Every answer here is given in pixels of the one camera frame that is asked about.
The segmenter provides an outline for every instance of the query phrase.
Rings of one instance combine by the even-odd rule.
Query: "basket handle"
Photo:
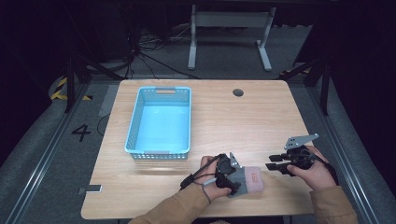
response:
[[[175,87],[155,87],[157,94],[175,94]]]

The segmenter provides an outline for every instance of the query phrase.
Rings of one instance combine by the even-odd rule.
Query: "person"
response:
[[[308,150],[324,161],[326,158],[315,148],[307,146]],[[213,157],[202,157],[201,167]],[[358,223],[352,205],[340,186],[335,184],[332,175],[320,161],[315,161],[308,170],[288,165],[288,170],[302,178],[312,189],[311,201],[317,223]],[[211,179],[216,171],[216,162],[204,169],[194,183],[169,197],[149,210],[145,215],[131,220],[130,224],[140,223],[192,223],[198,216],[219,197],[228,195],[231,190],[220,189],[215,183],[203,185]]]

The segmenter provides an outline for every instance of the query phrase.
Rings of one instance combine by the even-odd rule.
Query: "basket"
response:
[[[125,143],[134,160],[186,160],[191,141],[191,89],[141,87]]]

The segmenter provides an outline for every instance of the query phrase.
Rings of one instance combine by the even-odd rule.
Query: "white desk frame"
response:
[[[270,33],[275,11],[276,8],[272,7],[269,12],[209,12],[196,11],[196,6],[193,5],[191,12],[189,69],[195,69],[197,51],[196,27],[252,27],[264,29],[262,39],[257,40],[257,47],[262,57],[262,64],[264,65],[265,71],[271,71],[272,67],[265,50],[265,43]]]

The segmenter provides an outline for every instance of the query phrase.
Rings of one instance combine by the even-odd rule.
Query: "brown sleeve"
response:
[[[310,193],[318,223],[358,223],[355,210],[341,187],[314,190]]]
[[[136,223],[192,223],[207,208],[209,200],[201,187],[190,184],[174,196],[160,202],[145,215],[134,218]]]

